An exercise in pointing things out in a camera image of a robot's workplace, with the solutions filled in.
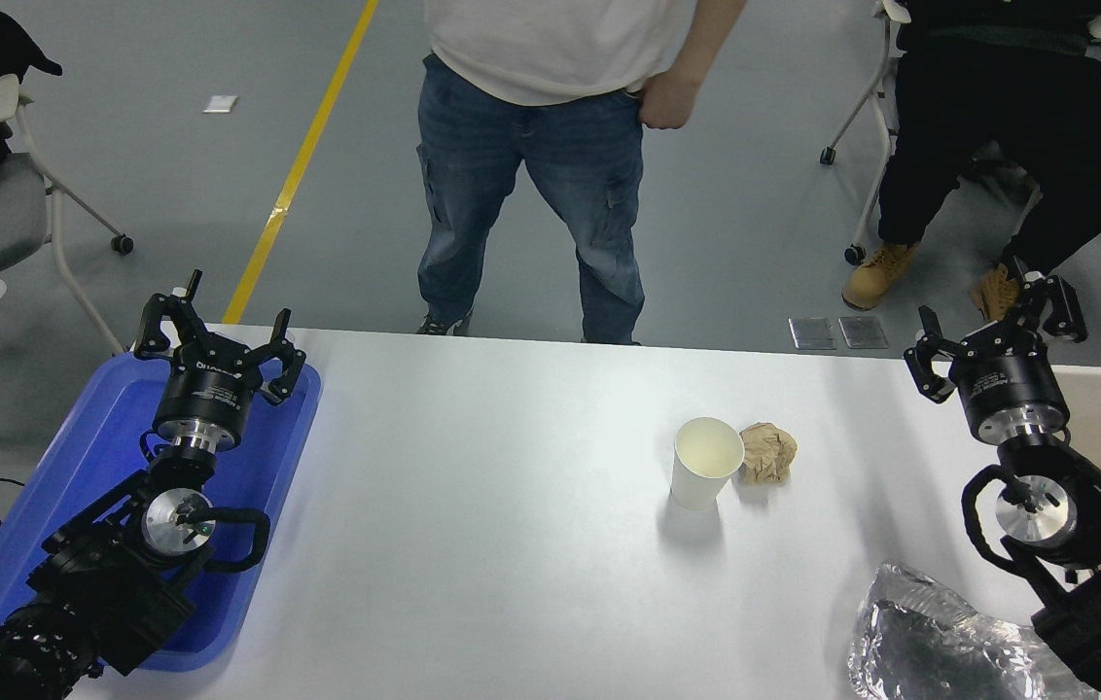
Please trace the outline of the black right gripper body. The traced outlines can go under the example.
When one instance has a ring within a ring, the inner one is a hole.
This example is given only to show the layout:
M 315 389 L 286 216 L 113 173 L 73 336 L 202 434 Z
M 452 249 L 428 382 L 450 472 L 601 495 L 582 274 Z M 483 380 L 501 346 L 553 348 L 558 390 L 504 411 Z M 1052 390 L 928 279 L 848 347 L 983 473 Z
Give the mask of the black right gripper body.
M 1065 429 L 1070 418 L 1051 372 L 1042 333 L 972 340 L 973 350 L 952 360 L 949 381 L 958 390 L 970 429 Z

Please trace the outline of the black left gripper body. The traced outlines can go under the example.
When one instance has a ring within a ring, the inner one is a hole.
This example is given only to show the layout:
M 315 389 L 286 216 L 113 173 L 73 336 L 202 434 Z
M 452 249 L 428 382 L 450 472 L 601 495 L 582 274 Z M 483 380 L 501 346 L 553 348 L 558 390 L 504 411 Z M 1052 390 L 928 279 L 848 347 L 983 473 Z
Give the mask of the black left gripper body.
M 238 342 L 190 342 L 171 356 L 171 376 L 160 398 L 156 427 L 204 422 L 222 429 L 243 429 L 261 374 L 236 367 L 243 359 Z

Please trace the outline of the person's left hand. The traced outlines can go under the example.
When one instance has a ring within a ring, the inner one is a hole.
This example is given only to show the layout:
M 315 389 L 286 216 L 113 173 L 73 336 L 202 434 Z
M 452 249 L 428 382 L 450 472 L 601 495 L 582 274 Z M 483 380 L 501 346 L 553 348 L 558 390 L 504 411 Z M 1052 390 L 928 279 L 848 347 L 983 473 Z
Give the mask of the person's left hand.
M 644 127 L 666 131 L 679 129 L 693 118 L 693 108 L 704 77 L 671 67 L 643 85 L 639 91 L 639 120 Z

